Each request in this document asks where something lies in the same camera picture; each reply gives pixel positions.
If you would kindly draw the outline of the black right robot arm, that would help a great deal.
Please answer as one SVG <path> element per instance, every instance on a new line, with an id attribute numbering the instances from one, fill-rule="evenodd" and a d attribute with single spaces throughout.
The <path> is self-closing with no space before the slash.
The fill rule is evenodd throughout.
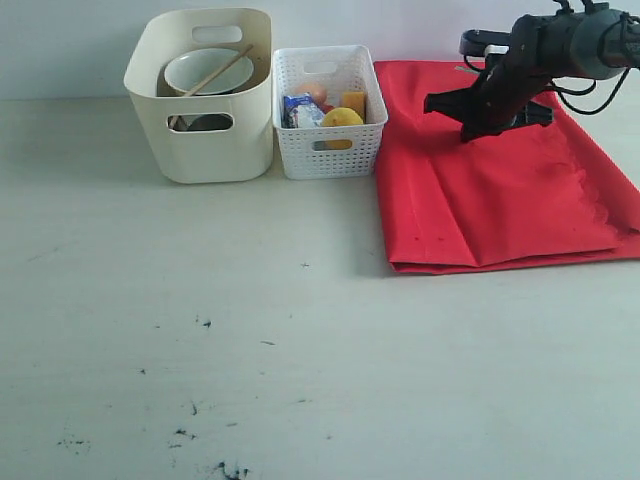
<path id="1" fill-rule="evenodd" d="M 468 87 L 428 94 L 424 110 L 459 122 L 470 142 L 550 125 L 552 108 L 534 99 L 555 90 L 556 79 L 624 80 L 639 66 L 639 19 L 606 2 L 587 1 L 577 12 L 563 1 L 552 15 L 520 17 L 508 32 L 467 30 L 459 52 L 484 67 Z"/>

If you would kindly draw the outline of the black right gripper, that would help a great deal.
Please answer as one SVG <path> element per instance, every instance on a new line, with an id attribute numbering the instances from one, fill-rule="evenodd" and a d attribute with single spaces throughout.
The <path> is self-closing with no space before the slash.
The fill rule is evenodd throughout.
<path id="1" fill-rule="evenodd" d="M 549 75 L 493 67 L 480 76 L 471 90 L 429 93 L 424 100 L 424 113 L 470 118 L 460 131 L 462 143 L 518 128 L 547 127 L 553 122 L 553 109 L 534 102 L 533 98 L 550 81 Z"/>

